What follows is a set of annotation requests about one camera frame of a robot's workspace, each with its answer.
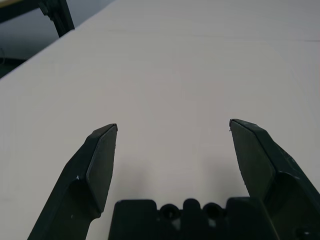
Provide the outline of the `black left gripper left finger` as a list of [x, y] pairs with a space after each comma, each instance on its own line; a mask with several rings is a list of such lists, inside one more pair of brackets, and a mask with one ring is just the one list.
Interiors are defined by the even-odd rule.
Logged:
[[113, 176], [118, 127], [94, 130], [63, 168], [28, 239], [84, 240], [104, 212]]

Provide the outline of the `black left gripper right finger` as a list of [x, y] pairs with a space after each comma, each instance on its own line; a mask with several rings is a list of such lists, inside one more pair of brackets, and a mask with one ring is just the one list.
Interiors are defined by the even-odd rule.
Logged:
[[297, 162], [255, 123], [229, 127], [249, 196], [262, 201], [279, 239], [318, 240], [320, 194]]

